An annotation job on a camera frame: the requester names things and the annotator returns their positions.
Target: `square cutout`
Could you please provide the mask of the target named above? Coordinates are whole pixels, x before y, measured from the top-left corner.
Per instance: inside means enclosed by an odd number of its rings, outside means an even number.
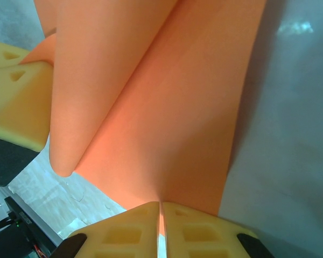
[[[206,224],[184,225],[183,237],[186,242],[209,242],[220,239],[214,229]]]
[[[181,210],[176,210],[176,211],[175,211],[175,214],[176,214],[177,216],[184,216],[184,217],[188,217],[188,214],[187,214],[186,212],[184,212],[184,211],[181,211]]]
[[[15,71],[10,74],[11,81],[16,82],[19,80],[23,75],[25,74],[25,71]]]
[[[140,242],[142,231],[135,227],[115,226],[109,229],[103,243],[124,245],[137,244]]]
[[[12,60],[12,59],[16,59],[16,58],[20,57],[20,55],[17,55],[15,53],[11,53],[11,52],[7,52],[7,51],[4,51],[4,53],[2,53],[2,54],[6,60]]]

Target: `white surface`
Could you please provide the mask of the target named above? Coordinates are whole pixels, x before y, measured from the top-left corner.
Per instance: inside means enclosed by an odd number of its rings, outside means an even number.
[[[219,215],[323,257],[323,0],[286,1],[273,27],[275,3],[252,55]]]
[[[42,38],[32,0],[0,0],[0,41]],[[256,228],[276,258],[323,257],[323,0],[270,0],[251,60],[219,215]],[[10,188],[63,237],[123,211],[56,176],[47,149]]]

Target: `fold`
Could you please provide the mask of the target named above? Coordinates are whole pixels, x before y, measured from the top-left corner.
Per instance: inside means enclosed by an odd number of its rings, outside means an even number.
[[[45,37],[55,33],[57,10],[63,0],[33,0]]]
[[[177,0],[59,5],[50,162],[69,176]]]
[[[217,215],[264,4],[180,1],[75,171],[126,209],[159,200]]]
[[[21,64],[36,61],[45,61],[50,65],[54,65],[56,48],[56,34],[52,34],[41,43],[39,43],[26,57],[21,60]]]

